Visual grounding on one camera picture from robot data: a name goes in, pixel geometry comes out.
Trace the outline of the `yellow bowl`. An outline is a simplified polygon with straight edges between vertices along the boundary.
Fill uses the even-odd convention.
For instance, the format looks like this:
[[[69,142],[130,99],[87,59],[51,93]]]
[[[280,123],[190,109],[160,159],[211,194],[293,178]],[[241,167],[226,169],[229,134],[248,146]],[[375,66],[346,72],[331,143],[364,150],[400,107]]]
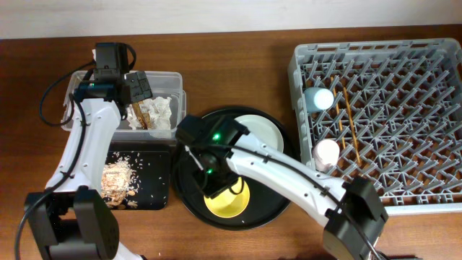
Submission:
[[[225,189],[213,199],[204,196],[206,208],[215,216],[232,218],[240,215],[250,201],[250,189],[248,184],[238,178],[237,183]]]

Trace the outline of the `white napkin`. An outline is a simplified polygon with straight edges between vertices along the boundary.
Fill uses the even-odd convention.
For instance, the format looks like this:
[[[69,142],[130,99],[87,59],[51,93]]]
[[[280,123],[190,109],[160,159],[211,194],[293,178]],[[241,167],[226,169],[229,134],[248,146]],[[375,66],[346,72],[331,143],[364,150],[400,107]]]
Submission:
[[[170,109],[171,98],[156,97],[154,99],[149,98],[143,101],[148,102],[149,114],[151,116],[151,119],[153,120],[153,129],[147,130],[170,130],[170,117],[172,115]],[[127,107],[126,112],[126,120],[128,121],[128,126],[133,130],[143,129],[136,118],[132,104],[129,107]]]

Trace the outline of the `gold snack wrapper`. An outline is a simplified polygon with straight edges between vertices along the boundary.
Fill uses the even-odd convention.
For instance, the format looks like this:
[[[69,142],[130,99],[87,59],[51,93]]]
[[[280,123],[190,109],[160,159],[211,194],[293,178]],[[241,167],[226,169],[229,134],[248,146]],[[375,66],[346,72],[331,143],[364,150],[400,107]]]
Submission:
[[[139,101],[132,104],[134,113],[138,122],[143,129],[153,129],[153,120],[149,114],[149,106],[147,101]]]

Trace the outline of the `grey plate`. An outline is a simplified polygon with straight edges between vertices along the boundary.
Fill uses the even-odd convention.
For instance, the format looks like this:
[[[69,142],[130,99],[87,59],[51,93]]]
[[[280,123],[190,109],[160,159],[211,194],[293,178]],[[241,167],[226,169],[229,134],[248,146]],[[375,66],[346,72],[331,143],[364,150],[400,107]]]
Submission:
[[[256,135],[262,142],[268,146],[284,151],[284,140],[278,127],[269,119],[258,115],[243,115],[235,118],[237,122],[246,126],[248,130]]]

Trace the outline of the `food scraps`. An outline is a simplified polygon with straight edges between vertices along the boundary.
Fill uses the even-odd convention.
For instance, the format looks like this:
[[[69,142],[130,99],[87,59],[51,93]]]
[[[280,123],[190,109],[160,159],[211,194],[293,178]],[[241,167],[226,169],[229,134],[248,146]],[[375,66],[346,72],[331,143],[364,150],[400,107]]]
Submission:
[[[138,209],[141,191],[138,160],[134,152],[109,152],[103,168],[100,195],[110,209]]]

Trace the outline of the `pink cup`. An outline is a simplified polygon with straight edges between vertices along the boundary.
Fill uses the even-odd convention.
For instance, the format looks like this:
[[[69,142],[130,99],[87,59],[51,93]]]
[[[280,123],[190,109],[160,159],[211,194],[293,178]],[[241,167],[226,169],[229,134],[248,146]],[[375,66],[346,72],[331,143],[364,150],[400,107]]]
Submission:
[[[340,147],[334,140],[323,139],[314,146],[312,153],[316,170],[325,172],[337,165]]]

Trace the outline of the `blue cup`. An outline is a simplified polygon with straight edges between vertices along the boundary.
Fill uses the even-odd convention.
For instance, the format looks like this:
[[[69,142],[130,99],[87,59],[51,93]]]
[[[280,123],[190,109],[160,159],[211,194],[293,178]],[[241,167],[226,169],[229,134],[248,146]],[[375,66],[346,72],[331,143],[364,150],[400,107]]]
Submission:
[[[308,113],[325,111],[334,103],[334,94],[326,88],[309,87],[303,92],[303,95]]]

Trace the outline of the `wooden chopstick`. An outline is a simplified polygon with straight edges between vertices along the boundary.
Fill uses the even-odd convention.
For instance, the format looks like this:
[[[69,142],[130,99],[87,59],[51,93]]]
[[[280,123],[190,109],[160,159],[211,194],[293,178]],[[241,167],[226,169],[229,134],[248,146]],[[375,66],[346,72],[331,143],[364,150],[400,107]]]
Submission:
[[[334,84],[334,87],[332,89],[332,92],[334,94],[334,97],[336,98],[337,97],[337,94],[339,93],[340,94],[340,99],[341,99],[341,93],[340,92],[337,92],[337,84],[338,84],[338,76],[331,76],[331,83]],[[336,110],[336,115],[339,117],[338,119],[338,125],[339,125],[339,133],[342,134],[343,133],[343,130],[344,130],[344,127],[343,127],[343,123],[342,123],[342,115],[340,113],[340,99],[336,101],[336,104],[335,104],[335,110]],[[346,148],[346,143],[345,143],[345,140],[344,140],[344,136],[340,136],[340,140],[341,140],[341,146],[343,149]]]
[[[354,148],[355,148],[355,154],[356,154],[357,162],[359,163],[359,165],[361,165],[362,161],[361,161],[361,158],[360,158],[360,155],[359,155],[359,145],[358,145],[358,142],[357,142],[357,136],[356,136],[354,122],[353,122],[352,110],[351,110],[351,106],[349,104],[348,92],[347,92],[347,89],[345,87],[343,87],[343,94],[344,94],[345,103],[346,103],[346,110],[347,110],[348,117],[349,117],[349,125],[350,125],[350,129],[351,129],[351,132],[352,132],[352,140],[353,140],[353,144],[354,144]]]

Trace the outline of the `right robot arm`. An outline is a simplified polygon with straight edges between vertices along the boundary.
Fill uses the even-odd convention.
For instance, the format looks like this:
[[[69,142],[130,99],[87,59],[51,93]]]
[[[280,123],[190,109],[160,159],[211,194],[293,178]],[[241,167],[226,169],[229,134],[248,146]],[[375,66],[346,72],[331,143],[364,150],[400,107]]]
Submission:
[[[187,115],[175,134],[199,170],[199,190],[214,198],[239,178],[258,181],[302,208],[323,227],[336,259],[386,259],[375,243],[388,221],[373,184],[320,173],[274,149],[229,116],[216,122]]]

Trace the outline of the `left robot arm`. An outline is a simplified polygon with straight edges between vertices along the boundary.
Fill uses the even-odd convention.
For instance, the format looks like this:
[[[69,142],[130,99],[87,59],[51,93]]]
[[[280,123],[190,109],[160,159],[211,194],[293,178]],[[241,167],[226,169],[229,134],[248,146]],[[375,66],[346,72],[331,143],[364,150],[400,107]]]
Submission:
[[[108,149],[127,107],[152,97],[136,52],[125,43],[98,43],[79,85],[68,94],[71,124],[64,153],[41,192],[29,193],[14,240],[29,225],[43,259],[140,259],[120,241],[118,221],[103,201]]]

